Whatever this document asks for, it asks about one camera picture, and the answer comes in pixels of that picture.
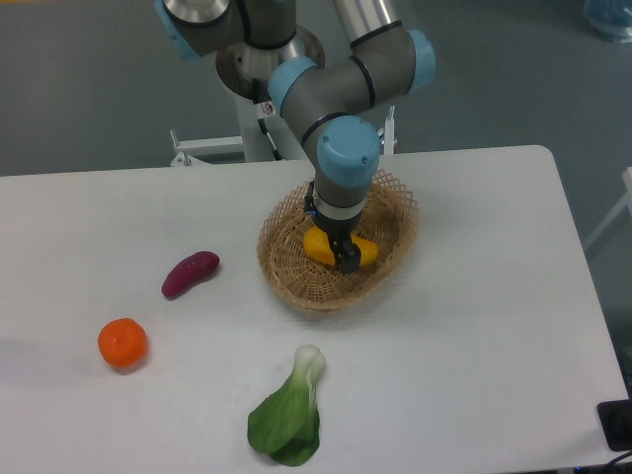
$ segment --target yellow pepper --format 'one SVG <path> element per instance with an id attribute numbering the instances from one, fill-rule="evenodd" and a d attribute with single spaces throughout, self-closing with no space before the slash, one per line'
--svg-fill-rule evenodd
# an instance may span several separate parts
<path id="1" fill-rule="evenodd" d="M 352 236 L 352 242 L 354 242 L 361 252 L 359 259 L 359 265 L 365 267 L 371 265 L 377 260 L 377 254 L 379 250 L 370 240 L 362 239 L 356 235 Z M 303 236 L 303 249 L 308 257 L 314 259 L 316 262 L 320 262 L 325 265 L 334 265 L 336 263 L 334 259 L 334 253 L 329 248 L 329 239 L 327 234 L 320 230 L 318 227 L 312 227 Z"/>

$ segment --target black cable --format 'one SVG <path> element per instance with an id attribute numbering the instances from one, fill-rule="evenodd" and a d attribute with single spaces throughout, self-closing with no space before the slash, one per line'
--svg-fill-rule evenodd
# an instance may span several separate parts
<path id="1" fill-rule="evenodd" d="M 632 451 L 628 451 L 625 454 L 621 454 L 618 457 L 615 457 L 614 459 L 612 459 L 610 462 L 608 462 L 607 464 L 605 464 L 603 467 L 601 467 L 601 469 L 598 470 L 597 474 L 605 474 L 606 472 L 609 472 L 612 470 L 612 467 L 619 461 L 622 461 L 623 459 L 627 459 L 628 457 L 632 456 Z"/>

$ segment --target bok choy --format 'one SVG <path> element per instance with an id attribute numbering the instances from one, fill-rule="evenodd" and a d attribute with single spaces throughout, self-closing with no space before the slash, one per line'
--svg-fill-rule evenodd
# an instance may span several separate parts
<path id="1" fill-rule="evenodd" d="M 325 368 L 316 346 L 300 346 L 294 368 L 279 390 L 248 416 L 248 442 L 285 466 L 304 464 L 318 449 L 316 384 Z"/>

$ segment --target orange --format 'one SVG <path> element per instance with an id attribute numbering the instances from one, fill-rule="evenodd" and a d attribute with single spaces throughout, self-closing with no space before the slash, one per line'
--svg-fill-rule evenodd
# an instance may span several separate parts
<path id="1" fill-rule="evenodd" d="M 127 367 L 147 354 L 147 335 L 133 319 L 116 319 L 99 333 L 99 351 L 109 365 Z"/>

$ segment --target wicker basket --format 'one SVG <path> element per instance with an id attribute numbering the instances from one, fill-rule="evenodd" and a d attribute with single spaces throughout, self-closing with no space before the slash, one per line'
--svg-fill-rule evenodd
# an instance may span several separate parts
<path id="1" fill-rule="evenodd" d="M 257 257 L 281 299 L 300 309 L 329 313 L 356 303 L 392 274 L 415 242 L 419 213 L 413 194 L 400 180 L 378 170 L 355 232 L 375 242 L 379 256 L 359 272 L 342 275 L 303 250 L 303 234 L 314 225 L 303 211 L 308 185 L 292 191 L 268 216 L 259 234 Z"/>

